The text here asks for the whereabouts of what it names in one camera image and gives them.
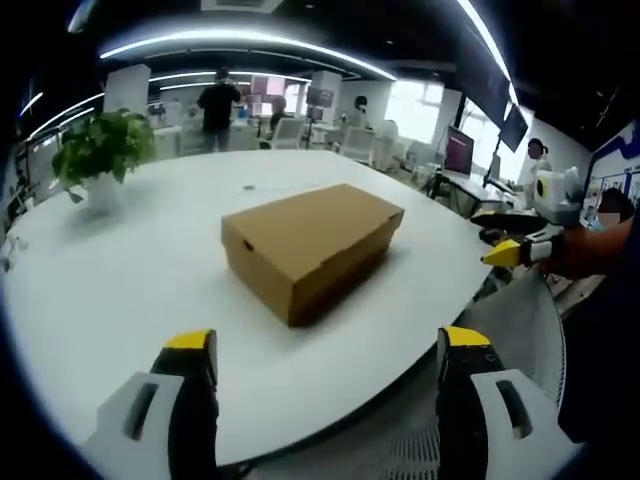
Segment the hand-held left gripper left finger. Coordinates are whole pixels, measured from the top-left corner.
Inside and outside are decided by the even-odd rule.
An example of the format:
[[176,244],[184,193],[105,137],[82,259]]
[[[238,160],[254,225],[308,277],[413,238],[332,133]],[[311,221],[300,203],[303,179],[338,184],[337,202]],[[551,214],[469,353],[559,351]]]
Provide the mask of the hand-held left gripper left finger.
[[82,452],[105,479],[218,479],[217,335],[179,334],[97,411]]

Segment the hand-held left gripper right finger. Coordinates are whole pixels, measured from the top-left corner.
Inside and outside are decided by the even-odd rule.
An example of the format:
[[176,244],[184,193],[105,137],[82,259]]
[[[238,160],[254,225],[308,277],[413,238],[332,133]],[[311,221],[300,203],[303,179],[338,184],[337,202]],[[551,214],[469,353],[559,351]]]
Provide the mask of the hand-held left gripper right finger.
[[438,332],[440,479],[553,479],[580,451],[556,404],[481,333]]

